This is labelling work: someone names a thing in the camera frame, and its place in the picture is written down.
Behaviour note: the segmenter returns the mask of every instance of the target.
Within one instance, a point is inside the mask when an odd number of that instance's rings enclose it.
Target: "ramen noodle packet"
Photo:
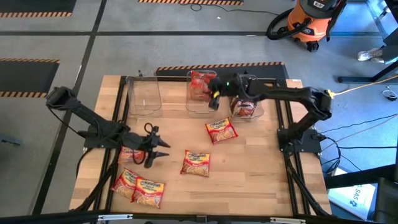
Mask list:
[[[238,136],[231,122],[229,122],[229,118],[206,124],[206,129],[213,144]]]
[[[250,100],[241,100],[234,97],[230,101],[231,112],[233,116],[252,116],[256,109],[257,103]]]
[[[192,100],[210,101],[208,84],[217,74],[209,71],[191,71],[190,96]]]
[[[142,177],[137,177],[136,191],[132,196],[131,202],[160,208],[160,202],[162,201],[164,192],[164,185],[165,184],[146,180]]]
[[[120,174],[118,180],[111,189],[122,195],[123,197],[131,200],[132,195],[136,189],[136,179],[138,177],[138,174],[136,174],[135,172],[124,168],[124,171],[122,172],[122,174]]]
[[[128,147],[122,147],[118,162],[119,162],[119,164],[123,164],[126,162],[133,162],[134,159],[136,161],[140,162],[144,158],[144,154],[145,154],[144,151],[132,150],[132,149],[129,149]]]
[[[181,174],[209,176],[210,154],[195,154],[185,150],[184,163],[182,165]]]

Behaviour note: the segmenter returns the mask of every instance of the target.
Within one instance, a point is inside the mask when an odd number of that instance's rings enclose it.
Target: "shop vacuum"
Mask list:
[[[324,36],[330,40],[330,31],[346,5],[347,0],[297,0],[293,9],[278,15],[269,24],[267,37],[270,40],[293,37],[295,42],[306,43],[310,52],[316,52],[318,40]],[[275,25],[286,17],[287,26],[273,32]]]

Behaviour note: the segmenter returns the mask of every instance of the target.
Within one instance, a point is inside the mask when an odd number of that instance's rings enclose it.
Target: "person's foot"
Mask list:
[[[359,61],[366,61],[374,57],[381,57],[383,51],[379,48],[375,48],[372,50],[362,51],[358,53],[358,60]]]
[[[374,57],[371,59],[371,62],[384,63],[384,60],[383,60],[383,58],[380,58],[380,57]]]

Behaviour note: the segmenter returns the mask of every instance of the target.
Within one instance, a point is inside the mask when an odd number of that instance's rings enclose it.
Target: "gray concrete floor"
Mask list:
[[[71,18],[1,19],[0,30],[91,30],[99,4],[100,0],[78,1]],[[243,9],[280,13],[293,5],[289,0],[248,0]],[[355,19],[347,12],[345,15],[339,21],[337,31],[375,31],[371,17],[365,15]],[[215,7],[192,12],[188,6],[175,4],[108,0],[100,30],[264,31],[273,17],[246,12],[226,13]],[[349,28],[346,28],[344,24],[348,23]],[[87,40],[87,37],[0,37],[0,57],[59,58],[61,64],[52,86],[72,87]],[[291,40],[271,41],[266,37],[97,37],[78,97],[86,106],[94,108],[103,75],[130,75],[138,69],[153,70],[160,66],[272,61],[285,62],[289,77],[301,79],[305,86],[341,91],[357,85],[338,84],[337,76],[372,76],[385,67],[356,60],[359,51],[381,45],[380,37],[332,37],[328,43],[321,41],[317,53],[310,53]],[[317,128],[322,131],[396,113],[397,102],[383,98],[380,94],[383,90],[385,86],[376,85],[337,97],[333,102],[333,117],[319,122]],[[21,147],[0,144],[0,179],[3,180],[0,186],[0,217],[30,212],[59,127],[59,122],[48,112],[44,103],[40,99],[0,98],[0,133],[24,141]],[[75,129],[87,127],[74,117],[71,126]],[[329,133],[329,136],[339,139],[369,126],[342,129]],[[342,141],[341,146],[396,145],[397,126],[398,120],[392,120]],[[83,140],[68,131],[44,213],[67,211],[82,145]],[[358,167],[368,169],[392,164],[396,152],[347,149],[342,154]],[[325,159],[335,156],[335,148],[323,153]],[[341,166],[354,170],[344,159]]]

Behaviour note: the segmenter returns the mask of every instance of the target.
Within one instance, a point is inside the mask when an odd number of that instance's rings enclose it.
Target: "yellow cable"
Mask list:
[[[358,86],[358,87],[356,87],[356,88],[352,88],[352,89],[349,89],[349,90],[345,90],[345,91],[342,91],[342,92],[339,92],[339,93],[333,93],[331,90],[328,90],[328,93],[329,93],[330,97],[333,99],[335,96],[342,95],[342,94],[344,94],[344,93],[348,93],[348,92],[350,92],[350,91],[357,90],[357,89],[360,89],[360,88],[363,88],[363,87],[367,87],[367,86],[371,86],[371,85],[375,85],[375,84],[379,84],[379,83],[384,83],[384,82],[386,82],[386,81],[388,81],[388,80],[392,80],[393,78],[398,78],[398,75],[393,76],[393,77],[390,77],[390,78],[387,78],[387,79],[385,79],[385,80],[381,80],[381,81],[379,81],[379,82],[369,83],[369,84],[366,84],[366,85]]]

